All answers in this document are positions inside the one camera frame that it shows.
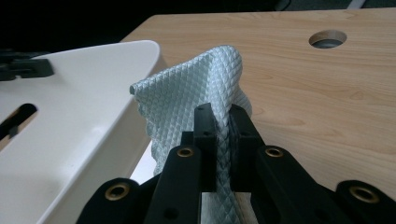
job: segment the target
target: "wooden table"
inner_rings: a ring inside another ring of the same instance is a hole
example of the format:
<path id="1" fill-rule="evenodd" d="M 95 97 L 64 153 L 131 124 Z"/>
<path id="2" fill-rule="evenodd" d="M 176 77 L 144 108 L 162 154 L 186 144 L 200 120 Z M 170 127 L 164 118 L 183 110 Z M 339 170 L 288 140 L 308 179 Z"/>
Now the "wooden table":
<path id="1" fill-rule="evenodd" d="M 312 47 L 323 30 L 344 32 L 345 43 Z M 325 187 L 358 179 L 396 199 L 396 8 L 157 15 L 123 41 L 141 39 L 158 42 L 169 66 L 236 47 L 268 145 Z"/>

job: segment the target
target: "textured fabric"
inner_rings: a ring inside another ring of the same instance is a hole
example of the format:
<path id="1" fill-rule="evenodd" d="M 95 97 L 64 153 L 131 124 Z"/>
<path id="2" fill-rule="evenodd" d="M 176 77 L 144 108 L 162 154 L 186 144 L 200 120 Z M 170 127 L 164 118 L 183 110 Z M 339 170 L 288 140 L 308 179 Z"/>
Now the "textured fabric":
<path id="1" fill-rule="evenodd" d="M 251 114 L 250 102 L 238 85 L 241 73 L 239 52 L 217 46 L 131 86 L 139 112 L 148 121 L 155 174 L 162 170 L 169 150 L 180 144 L 181 133 L 193 130 L 194 108 L 211 103 L 218 125 L 217 192 L 203 194 L 202 223 L 251 222 L 229 184 L 228 111 L 235 104 Z"/>

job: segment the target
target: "white plastic tray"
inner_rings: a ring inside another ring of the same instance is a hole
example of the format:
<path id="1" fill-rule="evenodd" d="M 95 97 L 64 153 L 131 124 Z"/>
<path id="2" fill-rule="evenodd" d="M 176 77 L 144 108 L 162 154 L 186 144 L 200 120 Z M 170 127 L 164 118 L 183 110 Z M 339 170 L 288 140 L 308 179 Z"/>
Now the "white plastic tray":
<path id="1" fill-rule="evenodd" d="M 131 176 L 149 138 L 129 87 L 166 66 L 148 40 L 39 58 L 55 75 L 0 82 L 0 121 L 38 109 L 0 152 L 0 223 L 75 223 L 100 185 Z"/>

